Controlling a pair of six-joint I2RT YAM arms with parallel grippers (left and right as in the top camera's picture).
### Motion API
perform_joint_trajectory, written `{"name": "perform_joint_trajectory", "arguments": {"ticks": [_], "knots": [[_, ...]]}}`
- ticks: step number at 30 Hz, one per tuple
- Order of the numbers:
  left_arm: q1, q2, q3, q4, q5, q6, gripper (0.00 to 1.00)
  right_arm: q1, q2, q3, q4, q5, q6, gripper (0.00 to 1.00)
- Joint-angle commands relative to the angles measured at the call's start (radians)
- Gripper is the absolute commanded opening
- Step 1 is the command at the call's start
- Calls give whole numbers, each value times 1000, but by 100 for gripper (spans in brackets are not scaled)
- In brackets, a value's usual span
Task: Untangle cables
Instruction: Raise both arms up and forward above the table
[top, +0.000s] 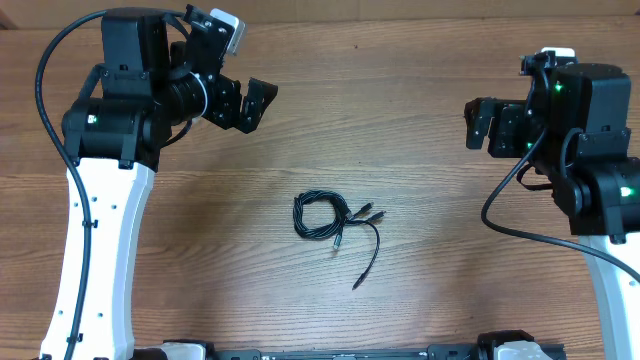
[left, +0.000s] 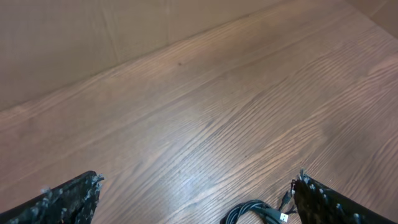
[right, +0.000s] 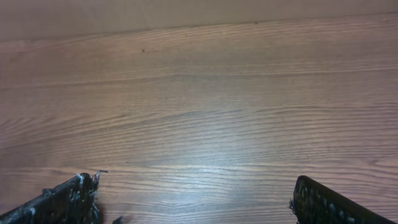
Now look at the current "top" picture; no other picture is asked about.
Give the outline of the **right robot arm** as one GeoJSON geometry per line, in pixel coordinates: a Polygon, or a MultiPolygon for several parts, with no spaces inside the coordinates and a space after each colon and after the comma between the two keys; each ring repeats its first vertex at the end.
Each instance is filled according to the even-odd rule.
{"type": "Polygon", "coordinates": [[[628,154],[631,80],[619,67],[570,62],[527,66],[524,100],[476,98],[466,103],[469,149],[488,148],[517,164],[496,187],[529,170],[547,178],[543,189],[567,216],[576,241],[483,223],[515,237],[584,254],[594,287],[604,353],[639,356],[639,160],[628,154]]]}

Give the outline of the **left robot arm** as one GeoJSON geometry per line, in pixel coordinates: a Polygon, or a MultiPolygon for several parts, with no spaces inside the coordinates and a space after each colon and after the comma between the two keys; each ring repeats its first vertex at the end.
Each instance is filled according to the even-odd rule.
{"type": "Polygon", "coordinates": [[[214,346],[166,340],[139,348],[132,288],[141,220],[161,152],[203,118],[254,131],[275,85],[225,77],[246,26],[219,9],[113,8],[95,13],[104,59],[49,136],[69,186],[69,218],[43,359],[212,359],[214,346]]]}

